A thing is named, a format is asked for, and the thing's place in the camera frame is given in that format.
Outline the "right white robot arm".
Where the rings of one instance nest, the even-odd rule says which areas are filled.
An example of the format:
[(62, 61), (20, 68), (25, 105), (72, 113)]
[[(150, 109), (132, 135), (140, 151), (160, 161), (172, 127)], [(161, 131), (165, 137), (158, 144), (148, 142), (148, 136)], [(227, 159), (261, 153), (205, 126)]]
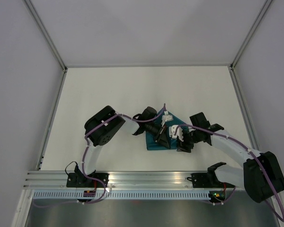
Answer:
[(194, 145), (204, 142), (222, 151), (234, 160), (235, 168), (226, 162), (218, 162), (207, 169), (206, 187), (223, 184), (244, 189), (248, 196), (260, 203), (284, 191), (284, 175), (276, 156), (250, 148), (230, 135), (221, 125), (210, 124), (204, 113), (192, 115), (191, 124), (173, 125), (171, 138), (177, 140), (177, 150), (189, 152)]

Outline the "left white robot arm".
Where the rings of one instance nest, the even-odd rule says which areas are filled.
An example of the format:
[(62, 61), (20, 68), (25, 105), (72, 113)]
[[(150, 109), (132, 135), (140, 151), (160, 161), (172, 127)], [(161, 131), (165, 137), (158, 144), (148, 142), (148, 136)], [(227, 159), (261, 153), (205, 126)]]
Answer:
[(104, 107), (84, 125), (87, 147), (81, 163), (76, 163), (73, 173), (67, 173), (66, 187), (94, 189), (107, 187), (108, 174), (97, 173), (96, 163), (103, 146), (122, 128), (133, 136), (146, 132), (152, 136), (156, 144), (171, 148), (166, 123), (172, 120), (173, 115), (165, 107), (157, 112), (148, 106), (142, 113), (133, 117), (117, 113), (109, 105)]

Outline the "teal cloth napkin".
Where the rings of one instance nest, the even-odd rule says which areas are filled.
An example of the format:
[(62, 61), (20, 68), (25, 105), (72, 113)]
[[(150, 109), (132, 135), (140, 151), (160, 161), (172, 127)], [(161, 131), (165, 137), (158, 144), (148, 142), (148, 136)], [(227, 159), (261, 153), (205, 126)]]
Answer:
[[(157, 118), (154, 121), (154, 123), (161, 125), (161, 120), (159, 120), (159, 118)], [(177, 118), (176, 116), (173, 115), (173, 120), (170, 121), (170, 122), (166, 122), (163, 126), (166, 126), (166, 134), (169, 136), (169, 127), (170, 126), (182, 125), (182, 124), (185, 124), (185, 123), (182, 120), (180, 120), (179, 118)], [(183, 130), (183, 134), (185, 132), (189, 132), (189, 129), (188, 129), (187, 126), (183, 126), (183, 127), (181, 127), (181, 129)], [(172, 139), (171, 137), (169, 137), (169, 139), (170, 139), (171, 149), (177, 149), (177, 140), (178, 139)], [(146, 147), (147, 147), (147, 150), (167, 150), (166, 148), (164, 148), (164, 147), (160, 146), (158, 143), (156, 143), (154, 141), (154, 137), (151, 134), (149, 134), (148, 132), (146, 132)]]

